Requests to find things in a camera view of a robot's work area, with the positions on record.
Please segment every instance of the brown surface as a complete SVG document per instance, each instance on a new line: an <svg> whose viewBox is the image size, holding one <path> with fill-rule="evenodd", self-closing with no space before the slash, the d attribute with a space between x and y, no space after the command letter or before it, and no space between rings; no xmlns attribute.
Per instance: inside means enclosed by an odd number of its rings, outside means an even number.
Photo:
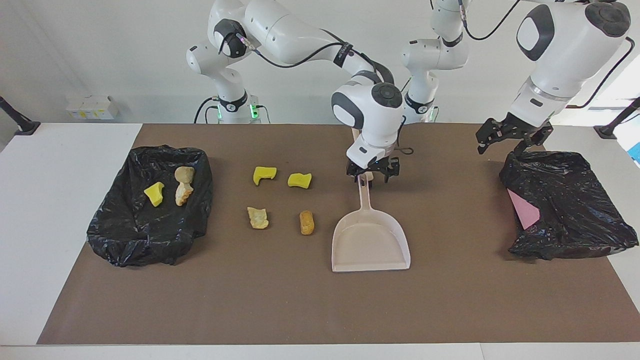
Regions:
<svg viewBox="0 0 640 360"><path fill-rule="evenodd" d="M333 274L331 240L358 207L342 126L144 125L135 146L210 157L209 233L177 266L115 268L85 246L39 344L316 344L640 341L640 315L607 259L522 261L500 171L515 142L478 156L477 126L408 126L402 174L372 205L402 224L402 272ZM252 183L257 165L275 180ZM310 190L288 188L312 172ZM246 207L267 208L252 230ZM298 215L316 231L300 234Z"/></svg>

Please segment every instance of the black pole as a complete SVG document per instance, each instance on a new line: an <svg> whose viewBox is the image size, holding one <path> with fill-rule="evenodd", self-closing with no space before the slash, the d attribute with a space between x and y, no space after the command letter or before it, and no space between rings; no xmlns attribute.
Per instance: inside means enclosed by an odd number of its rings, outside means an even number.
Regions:
<svg viewBox="0 0 640 360"><path fill-rule="evenodd" d="M609 125L605 126L594 126L593 128L596 130L596 133L600 135L603 139L617 139L616 135L613 135L613 131L616 127L622 124L629 116L635 113L638 108L640 108L640 97L638 97L634 102L631 103L626 109L622 110L620 115L616 117Z"/></svg>
<svg viewBox="0 0 640 360"><path fill-rule="evenodd" d="M18 128L20 130L16 131L16 135L31 135L33 134L40 123L37 121L31 121L29 118L19 113L16 109L14 109L8 102L4 100L4 97L0 96L0 108L4 110L16 124L18 124Z"/></svg>

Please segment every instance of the trash bag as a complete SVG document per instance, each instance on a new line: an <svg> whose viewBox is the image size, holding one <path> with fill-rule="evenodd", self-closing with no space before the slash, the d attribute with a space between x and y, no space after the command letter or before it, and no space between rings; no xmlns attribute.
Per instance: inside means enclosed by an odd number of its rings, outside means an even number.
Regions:
<svg viewBox="0 0 640 360"><path fill-rule="evenodd" d="M178 167L195 168L194 189L187 203L175 204ZM163 201L153 207L144 190L161 182ZM93 251L112 265L175 265L194 239L207 232L211 213L212 176L207 154L200 149L138 147L113 181L87 230Z"/></svg>
<svg viewBox="0 0 640 360"><path fill-rule="evenodd" d="M520 257L596 258L638 245L591 165L576 152L509 154L500 180L535 206L540 219L523 229L509 251Z"/></svg>

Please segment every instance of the white robotic arm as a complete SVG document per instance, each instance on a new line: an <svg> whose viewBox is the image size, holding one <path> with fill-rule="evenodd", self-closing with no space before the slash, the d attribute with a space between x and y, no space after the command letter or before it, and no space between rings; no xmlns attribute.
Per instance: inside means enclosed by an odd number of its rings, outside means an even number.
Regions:
<svg viewBox="0 0 640 360"><path fill-rule="evenodd" d="M549 4L529 12L517 40L536 68L506 118L488 119L476 133L480 154L507 138L522 139L516 153L541 145L553 131L549 119L613 57L630 27L628 8L615 0L533 2Z"/></svg>
<svg viewBox="0 0 640 360"><path fill-rule="evenodd" d="M463 0L468 7L471 0ZM410 41L403 50L404 66L412 82L404 97L406 123L422 122L433 104L438 78L432 70L460 69L467 64L469 46L463 36L459 0L433 1L431 27L437 39Z"/></svg>
<svg viewBox="0 0 640 360"><path fill-rule="evenodd" d="M209 16L208 37L213 49L206 44L204 50L202 44L192 48L191 56L188 52L189 64L216 81L220 98L225 100L222 105L228 108L231 104L233 110L244 106L246 91L239 74L226 66L251 52L279 67L329 60L351 74L351 79L332 96L338 120L361 130L347 151L348 174L380 171L386 178L398 174L399 165L389 156L403 122L402 95L385 67L330 32L300 21L274 0L252 0L246 6L238 0L217 0ZM261 47L289 65L268 60Z"/></svg>

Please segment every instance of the white table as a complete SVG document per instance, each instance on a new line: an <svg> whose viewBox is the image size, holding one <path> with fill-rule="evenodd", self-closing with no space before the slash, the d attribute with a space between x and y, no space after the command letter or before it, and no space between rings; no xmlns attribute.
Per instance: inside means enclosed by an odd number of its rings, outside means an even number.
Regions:
<svg viewBox="0 0 640 360"><path fill-rule="evenodd" d="M140 127L43 124L0 152L0 359L640 359L640 343L35 346ZM590 127L557 127L546 147L582 153L625 220L640 229L640 193L633 190L640 169L615 141ZM609 259L640 308L640 249Z"/></svg>

